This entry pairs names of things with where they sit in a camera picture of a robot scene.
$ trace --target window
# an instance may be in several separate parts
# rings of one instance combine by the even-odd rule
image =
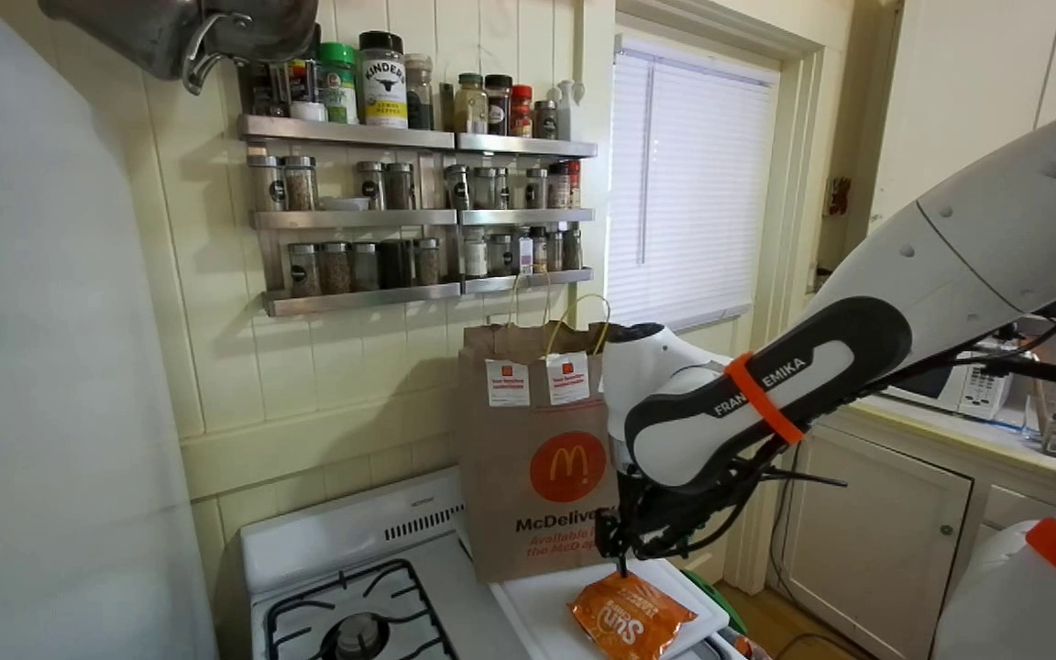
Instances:
[[[689,330],[753,305],[772,104],[772,69],[614,51],[605,282],[621,322]]]

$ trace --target kitchen wall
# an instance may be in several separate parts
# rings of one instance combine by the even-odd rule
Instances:
[[[810,151],[790,166],[827,156],[845,0],[713,3],[786,27],[804,56],[826,42],[826,56],[808,57],[821,66],[821,105],[810,115],[821,119],[808,123]],[[457,69],[507,69],[534,89],[583,77],[583,139],[605,152],[613,9],[613,0],[322,0],[319,22],[327,41],[393,30],[405,51],[434,56],[441,82]],[[260,251],[244,225],[236,69],[216,66],[203,94],[185,94],[88,33],[45,19],[36,3],[0,0],[0,19],[95,105],[95,129],[116,139],[113,151],[127,166],[216,621],[238,630],[238,617],[228,612],[240,602],[238,528],[454,463],[457,330],[487,319],[539,322],[562,311],[562,289],[269,319],[255,302]],[[804,188],[808,196],[790,204],[814,215],[821,184]],[[588,229],[594,270],[605,196],[608,156],[594,156],[583,167],[583,203],[599,209]],[[583,319],[589,315],[600,315],[600,302],[583,302]],[[694,335],[713,350],[746,349],[746,336],[753,319]]]

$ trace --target spice rack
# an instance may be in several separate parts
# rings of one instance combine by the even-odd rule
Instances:
[[[409,129],[371,129],[371,123],[327,123],[299,116],[255,116],[244,115],[238,123],[248,145],[354,145],[354,151],[415,151],[441,156],[594,156],[594,144],[567,139],[517,139],[517,135],[471,135],[471,130],[409,130]],[[447,277],[430,286],[396,289],[360,289],[360,292],[294,292],[287,286],[294,243],[343,239],[354,229],[425,229],[454,227],[449,248],[463,255],[463,229],[470,227],[577,227],[594,218],[589,209],[277,209],[248,214],[248,227],[260,239],[264,259],[264,311],[269,315],[322,315],[342,308],[405,305],[405,302],[449,302],[449,297],[487,297],[517,292],[531,286],[572,286],[588,282],[589,269],[548,269],[531,273],[485,273],[485,277]]]

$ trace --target food package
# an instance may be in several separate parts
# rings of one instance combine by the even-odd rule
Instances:
[[[583,585],[567,612],[608,660],[661,660],[677,630],[696,621],[652,581],[621,572]]]

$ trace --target brown paper bag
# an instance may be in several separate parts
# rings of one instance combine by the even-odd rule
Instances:
[[[614,507],[600,381],[605,326],[463,330],[463,495],[485,580],[594,563]]]

